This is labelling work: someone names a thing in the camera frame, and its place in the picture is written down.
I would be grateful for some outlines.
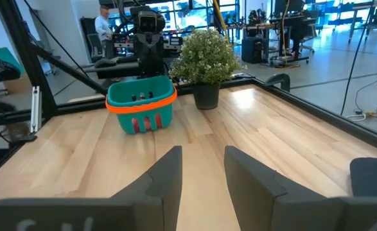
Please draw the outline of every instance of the concrete floor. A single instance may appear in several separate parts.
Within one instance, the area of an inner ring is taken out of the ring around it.
[[[360,30],[356,30],[352,42],[348,44],[349,32],[339,28],[336,32],[322,31],[321,35],[306,43],[313,46],[314,54],[304,51],[303,55],[310,56],[309,64],[300,62],[300,67],[291,69],[275,69],[260,64],[247,64],[247,70],[240,72],[250,73],[260,80],[267,80],[273,74],[287,73],[291,77],[291,93],[310,101],[334,113],[340,113],[347,79],[353,63],[355,50],[360,40]],[[96,76],[92,79],[101,83]],[[67,103],[70,99],[95,95],[95,92],[76,81],[62,71],[56,76],[48,76],[48,83],[55,95],[58,104]],[[344,116],[353,114],[355,96],[358,89],[377,80],[377,30],[372,30],[367,42],[360,46],[353,70],[347,96]],[[13,94],[2,97],[0,100],[13,103],[18,109],[31,108],[31,93]],[[377,108],[377,83],[364,89],[358,95],[358,105],[369,111]],[[377,131],[377,118],[369,118],[361,124]]]

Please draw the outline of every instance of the black metal frame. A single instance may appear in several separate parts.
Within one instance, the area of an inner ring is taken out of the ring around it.
[[[102,94],[106,94],[106,89],[101,89],[99,86],[92,82],[92,80],[86,78],[81,73],[62,63],[56,62],[50,54],[45,53],[37,46],[33,46],[30,43],[30,39],[26,33],[26,29],[22,23],[22,19],[19,16],[19,11],[16,6],[15,0],[0,0],[0,11],[7,20],[7,27],[9,27],[10,34],[14,40],[17,51],[21,56],[21,60],[26,68],[26,71],[30,77],[33,85],[38,85],[42,89],[43,98],[43,118],[47,121],[51,117],[61,116],[64,114],[83,112],[88,110],[94,110],[105,107],[105,99],[92,99],[88,101],[82,101],[77,103],[67,103],[63,105],[55,105],[55,101],[49,89],[46,81],[46,77],[42,73],[42,70],[37,60],[37,55],[52,60],[52,64],[56,65],[63,70],[66,70],[69,74],[73,74],[75,78],[84,82],[89,87],[98,90]],[[338,114],[329,112],[317,105],[314,105],[308,101],[300,99],[291,95],[289,92],[289,76],[282,74],[271,78],[268,82],[263,82],[249,74],[239,74],[233,80],[225,81],[221,84],[221,88],[237,87],[241,85],[254,84],[260,89],[267,91],[291,104],[307,111],[308,113],[324,120],[325,122],[340,128],[341,130],[350,133],[351,135],[358,137],[359,139],[375,146],[377,148],[377,132],[366,128],[360,124],[354,123],[345,117]],[[281,89],[274,86],[274,84],[282,83]],[[178,95],[192,94],[192,85],[185,84],[177,88]],[[24,110],[20,112],[7,113],[0,115],[0,124],[16,123],[21,121],[27,121],[30,119],[30,111]]]

